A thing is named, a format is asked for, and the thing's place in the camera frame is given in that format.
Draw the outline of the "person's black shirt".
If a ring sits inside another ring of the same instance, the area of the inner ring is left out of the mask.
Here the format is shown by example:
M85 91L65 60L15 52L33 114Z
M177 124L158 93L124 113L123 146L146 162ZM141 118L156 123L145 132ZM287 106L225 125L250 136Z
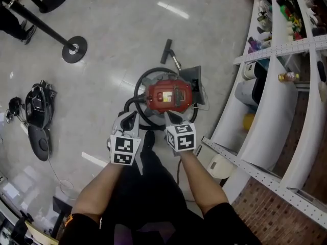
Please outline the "person's black shirt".
M199 217L186 207L164 211L134 208L119 214L113 208L99 225L83 214L67 221L59 245L261 245L228 203Z

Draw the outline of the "cream lidded bin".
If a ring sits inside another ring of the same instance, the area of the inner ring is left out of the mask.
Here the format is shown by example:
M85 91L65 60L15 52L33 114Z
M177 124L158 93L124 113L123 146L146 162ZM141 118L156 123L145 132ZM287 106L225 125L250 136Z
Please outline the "cream lidded bin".
M234 165L220 154L215 155L207 167L215 179L227 179L234 170Z

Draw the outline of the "white canister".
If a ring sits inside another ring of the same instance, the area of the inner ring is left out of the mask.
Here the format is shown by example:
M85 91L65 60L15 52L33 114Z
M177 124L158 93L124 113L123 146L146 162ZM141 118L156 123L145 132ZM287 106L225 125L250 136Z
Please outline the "white canister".
M256 79L255 65L256 65L256 62L248 62L245 64L245 66L243 68L243 78L245 80Z

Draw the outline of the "white metal shelving unit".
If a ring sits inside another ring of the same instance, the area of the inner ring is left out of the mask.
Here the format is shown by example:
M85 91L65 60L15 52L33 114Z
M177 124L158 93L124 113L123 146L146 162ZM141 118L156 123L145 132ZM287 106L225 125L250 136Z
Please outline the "white metal shelving unit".
M280 12L291 11L289 21ZM327 75L327 30L318 13L327 0L254 0L247 35L263 49L249 54L247 42L235 58L237 76L211 138L202 141L234 165L223 185L234 202L250 179L255 179L298 211L327 229L327 102L318 91L317 62ZM267 77L258 106L235 97L248 62L258 62ZM297 82L280 82L278 75L297 72ZM254 113L249 131L243 117Z

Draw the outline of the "black oval pouch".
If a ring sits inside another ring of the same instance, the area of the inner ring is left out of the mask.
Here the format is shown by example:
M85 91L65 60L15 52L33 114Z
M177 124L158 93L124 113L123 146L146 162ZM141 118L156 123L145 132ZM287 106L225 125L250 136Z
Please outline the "black oval pouch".
M322 61L317 62L317 69L318 69L318 73L319 73L319 77L320 77L321 82L326 83L327 82L327 75L325 73L324 64L323 64Z

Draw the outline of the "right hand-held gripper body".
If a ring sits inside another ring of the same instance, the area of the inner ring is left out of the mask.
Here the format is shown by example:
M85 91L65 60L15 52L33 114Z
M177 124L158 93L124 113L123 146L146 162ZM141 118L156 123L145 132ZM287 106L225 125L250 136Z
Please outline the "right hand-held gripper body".
M175 152L194 150L196 148L194 123L166 126L166 140Z

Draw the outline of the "person's right forearm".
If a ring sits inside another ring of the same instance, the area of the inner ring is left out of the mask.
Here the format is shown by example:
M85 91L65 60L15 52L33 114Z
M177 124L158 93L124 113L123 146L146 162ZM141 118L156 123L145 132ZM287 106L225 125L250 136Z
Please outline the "person's right forearm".
M222 187L214 180L191 151L180 152L194 200L203 215L219 204L229 203Z

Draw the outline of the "person's black shoe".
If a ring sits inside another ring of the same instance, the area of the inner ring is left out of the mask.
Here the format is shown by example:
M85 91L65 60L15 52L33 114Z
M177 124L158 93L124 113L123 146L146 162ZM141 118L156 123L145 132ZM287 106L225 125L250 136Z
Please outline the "person's black shoe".
M142 151L152 150L155 144L155 133L153 131L147 131L144 135L144 144Z

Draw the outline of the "open black hard-shell backpack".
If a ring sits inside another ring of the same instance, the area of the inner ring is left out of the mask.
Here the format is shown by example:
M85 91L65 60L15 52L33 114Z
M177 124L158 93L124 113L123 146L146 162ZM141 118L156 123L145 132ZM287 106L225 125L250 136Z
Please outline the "open black hard-shell backpack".
M25 98L28 138L33 153L40 161L48 161L52 152L50 124L54 115L57 91L42 80L32 86Z

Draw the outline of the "grey round bin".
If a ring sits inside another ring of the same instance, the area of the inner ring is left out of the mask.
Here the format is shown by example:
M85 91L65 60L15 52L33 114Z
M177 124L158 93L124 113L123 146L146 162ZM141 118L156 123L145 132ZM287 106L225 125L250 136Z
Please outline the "grey round bin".
M256 79L239 82L235 89L235 97L245 105L258 106L255 98Z

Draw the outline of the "green toy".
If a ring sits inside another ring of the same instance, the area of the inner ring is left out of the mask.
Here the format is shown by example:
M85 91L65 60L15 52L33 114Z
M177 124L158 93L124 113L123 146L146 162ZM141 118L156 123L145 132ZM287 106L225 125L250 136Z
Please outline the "green toy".
M289 21L290 18L292 17L291 11L285 5L280 6L280 12L287 21Z

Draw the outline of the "beige rounded object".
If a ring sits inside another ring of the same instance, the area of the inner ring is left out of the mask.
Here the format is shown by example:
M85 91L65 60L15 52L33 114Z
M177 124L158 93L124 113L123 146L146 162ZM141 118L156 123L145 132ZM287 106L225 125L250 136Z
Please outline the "beige rounded object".
M319 91L321 101L323 103L327 102L327 83L320 81L318 83L318 91Z

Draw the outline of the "person's black trousers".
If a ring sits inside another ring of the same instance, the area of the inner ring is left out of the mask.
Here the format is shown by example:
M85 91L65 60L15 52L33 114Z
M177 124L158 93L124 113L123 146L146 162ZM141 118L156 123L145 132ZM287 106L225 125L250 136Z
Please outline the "person's black trousers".
M202 218L188 210L180 188L154 151L143 169L124 167L102 217L106 245L198 245Z

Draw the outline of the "dark grey box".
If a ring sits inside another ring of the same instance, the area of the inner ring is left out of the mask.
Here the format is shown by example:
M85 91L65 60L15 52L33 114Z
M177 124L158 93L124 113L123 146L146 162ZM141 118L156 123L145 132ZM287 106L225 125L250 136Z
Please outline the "dark grey box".
M205 104L205 96L201 82L201 66L183 69L179 75L191 84L193 103Z

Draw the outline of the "purple item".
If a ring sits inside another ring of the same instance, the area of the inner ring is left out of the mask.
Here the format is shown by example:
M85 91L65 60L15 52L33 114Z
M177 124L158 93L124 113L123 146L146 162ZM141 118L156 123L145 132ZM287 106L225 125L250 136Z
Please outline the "purple item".
M256 39L254 39L252 36L248 38L247 42L249 43L249 49L248 49L248 53L254 53L257 51L260 51L263 49L262 47L262 43Z

